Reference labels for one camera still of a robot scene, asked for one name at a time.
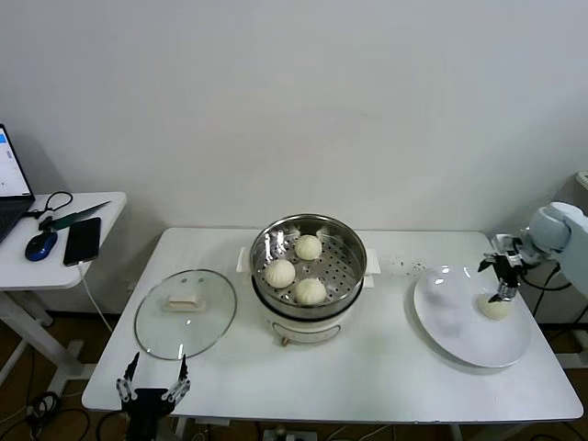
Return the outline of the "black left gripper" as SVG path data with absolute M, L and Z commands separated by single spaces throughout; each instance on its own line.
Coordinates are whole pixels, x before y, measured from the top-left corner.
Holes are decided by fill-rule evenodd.
M 166 389 L 137 389 L 132 379 L 138 365 L 140 353 L 137 352 L 127 365 L 123 377 L 117 379 L 116 389 L 119 399 L 124 402 L 124 413 L 130 418 L 126 439 L 150 441 L 157 437 L 160 420 L 174 410 L 190 389 L 187 358 L 182 356 L 181 367 L 176 383 Z

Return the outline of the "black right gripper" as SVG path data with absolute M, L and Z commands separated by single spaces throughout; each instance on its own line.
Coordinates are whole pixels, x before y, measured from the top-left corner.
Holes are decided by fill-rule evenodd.
M 519 285 L 521 266 L 512 266 L 509 262 L 498 262 L 498 254 L 485 254 L 478 266 L 478 272 L 494 268 L 500 281 L 496 293 L 490 296 L 488 303 L 511 301 L 516 296 L 516 285 Z

